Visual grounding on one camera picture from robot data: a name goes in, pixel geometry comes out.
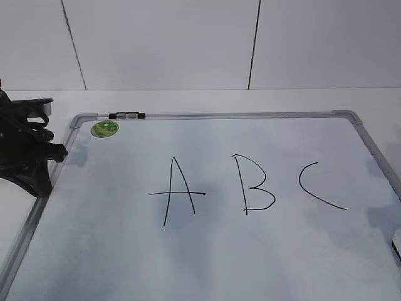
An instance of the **whiteboard frame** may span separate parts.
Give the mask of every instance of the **whiteboard frame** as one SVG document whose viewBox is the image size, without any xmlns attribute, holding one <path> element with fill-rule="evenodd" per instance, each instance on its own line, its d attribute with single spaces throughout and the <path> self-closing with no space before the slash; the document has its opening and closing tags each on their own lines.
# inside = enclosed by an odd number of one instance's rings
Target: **whiteboard frame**
<svg viewBox="0 0 401 301">
<path fill-rule="evenodd" d="M 75 138 L 85 122 L 94 120 L 107 120 L 110 114 L 79 114 L 73 118 L 69 129 L 67 130 L 64 145 L 68 152 L 73 147 Z M 384 158 L 382 152 L 370 137 L 359 116 L 351 110 L 333 110 L 331 112 L 283 112 L 283 113 L 221 113 L 221 114 L 146 114 L 144 119 L 136 118 L 137 114 L 127 112 L 120 113 L 117 116 L 119 121 L 137 121 L 141 120 L 178 120 L 178 119 L 288 119 L 288 118 L 344 118 L 347 119 L 355 128 L 363 143 L 366 145 L 378 166 L 393 187 L 398 198 L 401 200 L 401 182 L 390 164 Z M 58 176 L 63 168 L 63 164 L 54 164 L 49 171 L 52 185 L 56 184 Z M 49 198 L 37 198 L 34 202 L 28 217 L 15 241 L 9 255 L 1 268 L 0 272 L 0 301 L 7 297 L 9 289 L 13 284 L 19 266 L 28 250 L 29 243 L 34 235 L 36 227 L 40 221 L 41 215 Z"/>
</svg>

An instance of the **white table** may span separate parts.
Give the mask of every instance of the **white table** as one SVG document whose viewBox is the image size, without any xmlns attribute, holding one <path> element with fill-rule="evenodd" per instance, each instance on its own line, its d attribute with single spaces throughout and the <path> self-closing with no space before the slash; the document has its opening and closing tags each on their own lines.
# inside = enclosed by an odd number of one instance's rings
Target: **white table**
<svg viewBox="0 0 401 301">
<path fill-rule="evenodd" d="M 11 100 L 53 98 L 49 129 L 63 141 L 80 113 L 301 112 L 353 110 L 401 177 L 401 88 L 230 91 L 15 91 Z M 34 198 L 0 180 L 0 264 L 8 255 Z"/>
</svg>

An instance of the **white wall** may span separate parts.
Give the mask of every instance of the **white wall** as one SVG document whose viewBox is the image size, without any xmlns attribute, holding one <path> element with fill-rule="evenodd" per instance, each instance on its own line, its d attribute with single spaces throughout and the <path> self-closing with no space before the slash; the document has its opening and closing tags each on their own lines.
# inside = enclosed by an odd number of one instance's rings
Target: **white wall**
<svg viewBox="0 0 401 301">
<path fill-rule="evenodd" d="M 401 87 L 401 0 L 262 0 L 251 88 Z"/>
<path fill-rule="evenodd" d="M 259 0 L 64 0 L 89 90 L 247 88 Z M 262 0 L 251 88 L 401 87 L 401 0 Z M 0 0 L 6 90 L 81 90 L 61 0 Z"/>
<path fill-rule="evenodd" d="M 6 90 L 83 89 L 60 0 L 0 0 Z"/>
</svg>

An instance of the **black object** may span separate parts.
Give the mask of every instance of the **black object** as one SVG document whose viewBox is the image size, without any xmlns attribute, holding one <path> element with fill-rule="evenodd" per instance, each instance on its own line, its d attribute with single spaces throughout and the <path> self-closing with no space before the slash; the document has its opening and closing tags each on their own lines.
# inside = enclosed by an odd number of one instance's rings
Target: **black object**
<svg viewBox="0 0 401 301">
<path fill-rule="evenodd" d="M 129 114 L 135 114 L 138 119 L 145 119 L 145 113 L 140 113 L 140 112 L 117 112 L 117 113 L 110 113 L 108 114 L 109 119 L 117 119 L 118 115 L 129 115 Z"/>
<path fill-rule="evenodd" d="M 1 90 L 0 80 L 0 178 L 7 179 L 33 196 L 47 197 L 52 185 L 48 160 L 63 162 L 67 150 L 52 144 L 53 133 L 46 130 L 46 109 L 51 98 L 12 102 Z M 39 117 L 43 122 L 28 122 Z"/>
</svg>

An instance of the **green sticker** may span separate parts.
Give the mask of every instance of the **green sticker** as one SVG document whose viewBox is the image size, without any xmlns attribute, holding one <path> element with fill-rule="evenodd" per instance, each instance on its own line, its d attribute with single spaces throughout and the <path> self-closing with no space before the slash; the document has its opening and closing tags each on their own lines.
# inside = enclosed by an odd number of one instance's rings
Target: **green sticker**
<svg viewBox="0 0 401 301">
<path fill-rule="evenodd" d="M 91 134 L 98 138 L 106 138 L 114 135 L 118 131 L 118 123 L 105 120 L 95 124 L 90 130 Z"/>
</svg>

